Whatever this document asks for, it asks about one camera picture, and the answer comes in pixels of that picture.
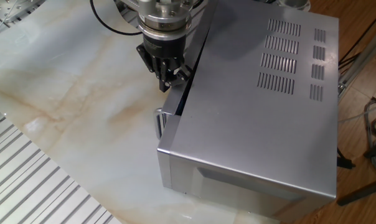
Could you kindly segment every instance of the white marble table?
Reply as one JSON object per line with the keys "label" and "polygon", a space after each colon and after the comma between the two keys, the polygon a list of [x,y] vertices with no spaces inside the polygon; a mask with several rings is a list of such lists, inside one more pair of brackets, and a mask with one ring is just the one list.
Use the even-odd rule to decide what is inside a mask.
{"label": "white marble table", "polygon": [[[136,31],[112,0],[115,29]],[[277,223],[162,186],[153,110],[166,94],[87,0],[48,0],[0,35],[0,111],[122,223]]]}

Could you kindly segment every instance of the metal bar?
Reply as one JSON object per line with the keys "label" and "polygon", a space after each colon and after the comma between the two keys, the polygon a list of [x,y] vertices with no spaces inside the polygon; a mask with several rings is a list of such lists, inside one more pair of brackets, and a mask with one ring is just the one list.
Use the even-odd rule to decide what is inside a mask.
{"label": "metal bar", "polygon": [[93,216],[101,209],[101,207],[102,207],[102,205],[98,205],[95,209],[94,209],[94,211],[92,211],[90,214],[89,214],[89,216],[87,216],[87,218],[82,222],[82,224],[87,224],[88,223],[88,221],[90,221],[92,218],[93,218]]}
{"label": "metal bar", "polygon": [[33,221],[31,223],[33,223],[34,221],[37,220],[37,218],[39,218],[41,216],[41,214],[43,214],[43,212],[45,212],[66,190],[68,190],[68,188],[74,183],[75,181],[73,181],[72,183],[70,183],[68,185],[68,187],[66,187],[48,206],[46,206],[46,208],[40,212],[40,214],[38,216],[36,216]]}
{"label": "metal bar", "polygon": [[23,134],[22,133],[19,133],[13,140],[11,140],[9,143],[7,143],[4,147],[2,147],[0,149],[0,153],[2,153],[4,150],[6,150],[8,148],[8,146],[10,146],[12,143],[14,143],[17,139],[19,139],[19,137],[21,137]]}
{"label": "metal bar", "polygon": [[344,206],[348,203],[355,202],[358,199],[362,199],[366,196],[369,196],[373,193],[376,193],[376,181],[340,198],[337,201],[337,204],[340,206]]}
{"label": "metal bar", "polygon": [[70,192],[41,222],[40,224],[44,224],[78,189],[80,185],[74,188],[72,192]]}
{"label": "metal bar", "polygon": [[11,161],[13,158],[15,158],[19,153],[22,152],[22,150],[24,150],[30,143],[32,143],[31,141],[29,141],[28,143],[26,143],[24,146],[22,146],[18,151],[16,151],[10,158],[8,158],[6,161],[4,161],[1,165],[0,165],[0,169],[3,168],[5,165],[7,165],[7,163],[9,163],[9,161]]}
{"label": "metal bar", "polygon": [[46,183],[58,170],[60,167],[55,168],[44,180],[42,180],[33,190],[31,190],[21,201],[18,202],[4,217],[0,219],[0,224],[2,224],[19,206],[21,206],[34,192],[37,191],[44,183]]}
{"label": "metal bar", "polygon": [[339,99],[345,93],[347,86],[354,80],[354,78],[362,71],[362,69],[369,63],[369,61],[376,55],[376,35],[357,57],[348,71],[339,78],[339,85],[343,85],[339,94]]}
{"label": "metal bar", "polygon": [[9,192],[3,199],[0,200],[0,205],[4,203],[7,198],[9,198],[16,190],[18,190],[23,184],[26,183],[37,171],[39,171],[46,163],[50,161],[50,158],[47,158],[43,163],[40,164],[31,174],[29,174],[21,183],[19,183],[11,192]]}
{"label": "metal bar", "polygon": [[27,215],[25,215],[25,217],[19,221],[18,224],[23,224],[46,200],[49,199],[49,197],[51,197],[51,195],[53,195],[70,177],[67,176],[65,177],[61,183],[59,183],[54,189],[52,189],[52,191],[47,195],[45,196],[45,198],[43,198]]}
{"label": "metal bar", "polygon": [[103,224],[108,224],[113,218],[113,215],[110,215]]}
{"label": "metal bar", "polygon": [[61,224],[65,224],[76,212],[79,210],[87,201],[90,199],[91,195],[87,195],[82,202],[80,202],[75,209],[62,221]]}
{"label": "metal bar", "polygon": [[40,152],[40,149],[36,150],[35,153],[33,153],[29,158],[27,158],[21,165],[19,165],[16,169],[14,169],[6,178],[4,178],[0,182],[0,186],[4,184],[8,179],[10,179],[16,172],[18,172],[22,167],[24,167],[31,159],[33,159],[38,153]]}

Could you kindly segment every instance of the metal rack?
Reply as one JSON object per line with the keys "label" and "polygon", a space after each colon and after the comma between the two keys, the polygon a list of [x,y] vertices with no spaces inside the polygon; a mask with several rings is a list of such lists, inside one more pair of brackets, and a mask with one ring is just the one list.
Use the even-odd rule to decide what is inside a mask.
{"label": "metal rack", "polygon": [[0,223],[120,224],[1,112]]}

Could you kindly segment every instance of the metal grate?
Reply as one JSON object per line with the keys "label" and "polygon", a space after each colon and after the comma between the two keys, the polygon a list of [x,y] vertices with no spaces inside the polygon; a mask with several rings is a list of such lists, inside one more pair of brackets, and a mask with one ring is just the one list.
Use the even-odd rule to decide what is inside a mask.
{"label": "metal grate", "polygon": [[325,47],[314,46],[313,58],[325,61]]}
{"label": "metal grate", "polygon": [[311,78],[323,80],[325,75],[325,67],[322,65],[313,64],[313,70],[311,72]]}
{"label": "metal grate", "polygon": [[0,0],[0,33],[28,16],[43,2],[45,0]]}
{"label": "metal grate", "polygon": [[260,72],[257,87],[292,95],[294,90],[294,80]]}
{"label": "metal grate", "polygon": [[120,224],[0,113],[0,224]]}
{"label": "metal grate", "polygon": [[260,66],[275,70],[296,73],[296,60],[263,53]]}
{"label": "metal grate", "polygon": [[316,101],[322,101],[323,92],[324,92],[324,87],[311,84],[310,99],[316,100]]}
{"label": "metal grate", "polygon": [[325,43],[325,41],[326,41],[326,31],[320,30],[320,29],[315,29],[314,40],[316,40],[318,42]]}
{"label": "metal grate", "polygon": [[299,50],[299,42],[267,35],[265,47],[268,49],[297,54]]}
{"label": "metal grate", "polygon": [[301,25],[293,24],[290,22],[279,21],[275,19],[270,19],[270,21],[268,22],[268,30],[279,32],[282,34],[288,34],[299,37],[300,29]]}

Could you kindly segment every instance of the power cord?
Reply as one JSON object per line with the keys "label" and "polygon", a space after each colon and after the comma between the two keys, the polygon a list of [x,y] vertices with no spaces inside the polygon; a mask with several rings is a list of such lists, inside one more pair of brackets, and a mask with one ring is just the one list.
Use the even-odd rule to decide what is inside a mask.
{"label": "power cord", "polygon": [[345,123],[347,121],[351,121],[352,119],[356,119],[356,118],[359,118],[359,117],[361,117],[363,115],[367,115],[367,114],[369,114],[370,112],[372,112],[374,110],[376,110],[376,108],[372,108],[371,110],[367,110],[367,111],[363,112],[362,114],[358,114],[357,116],[353,116],[351,118],[340,120],[340,121],[338,121],[338,123]]}
{"label": "power cord", "polygon": [[126,32],[122,32],[122,31],[118,31],[118,30],[115,30],[114,28],[108,26],[106,23],[104,23],[102,21],[102,19],[99,17],[99,15],[96,13],[96,10],[95,10],[95,6],[94,6],[94,2],[93,0],[90,0],[90,5],[91,5],[91,9],[93,10],[93,13],[94,13],[94,16],[96,17],[96,19],[103,25],[105,26],[108,30],[112,31],[112,32],[115,32],[117,34],[121,34],[121,35],[139,35],[139,34],[142,34],[142,32],[135,32],[135,33],[126,33]]}
{"label": "power cord", "polygon": [[[369,108],[371,105],[373,104],[376,104],[376,98],[372,98],[365,106],[365,109],[364,111],[365,112],[369,112]],[[375,142],[372,142],[372,134],[376,135],[376,119],[374,119],[372,121],[372,124],[369,122],[369,116],[368,116],[368,113],[365,114],[365,125],[366,125],[366,129],[367,129],[367,139],[368,139],[368,145],[369,145],[369,149],[373,148],[374,145],[376,145],[376,141]],[[370,158],[370,160],[372,161],[372,164],[374,165],[374,167],[376,168],[376,156],[373,156]]]}

